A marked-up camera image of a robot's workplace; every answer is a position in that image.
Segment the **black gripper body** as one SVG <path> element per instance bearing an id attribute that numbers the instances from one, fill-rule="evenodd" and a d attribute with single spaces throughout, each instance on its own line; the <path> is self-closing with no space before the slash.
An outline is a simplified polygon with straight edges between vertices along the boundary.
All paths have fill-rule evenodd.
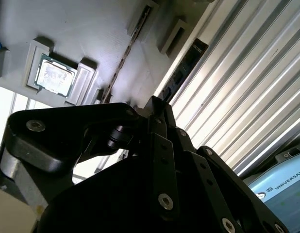
<path id="1" fill-rule="evenodd" d="M 127 158 L 57 196 L 40 233 L 206 233 L 180 211 L 178 172 L 167 158 Z"/>

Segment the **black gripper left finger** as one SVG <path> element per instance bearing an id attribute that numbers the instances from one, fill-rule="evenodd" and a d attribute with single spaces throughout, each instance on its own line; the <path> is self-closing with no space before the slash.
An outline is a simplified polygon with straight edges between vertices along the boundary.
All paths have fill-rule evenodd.
<path id="1" fill-rule="evenodd" d="M 7 120 L 1 187 L 41 220 L 60 194 L 131 157 L 167 158 L 174 147 L 158 97 L 143 109 L 124 103 L 26 110 Z"/>

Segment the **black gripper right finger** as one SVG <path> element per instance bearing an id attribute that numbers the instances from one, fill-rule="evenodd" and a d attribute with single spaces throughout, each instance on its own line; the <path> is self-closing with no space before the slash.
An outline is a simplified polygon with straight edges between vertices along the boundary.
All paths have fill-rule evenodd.
<path id="1" fill-rule="evenodd" d="M 167 138 L 174 147 L 180 211 L 208 233 L 287 233 L 288 228 L 208 146 L 195 149 L 162 103 Z"/>

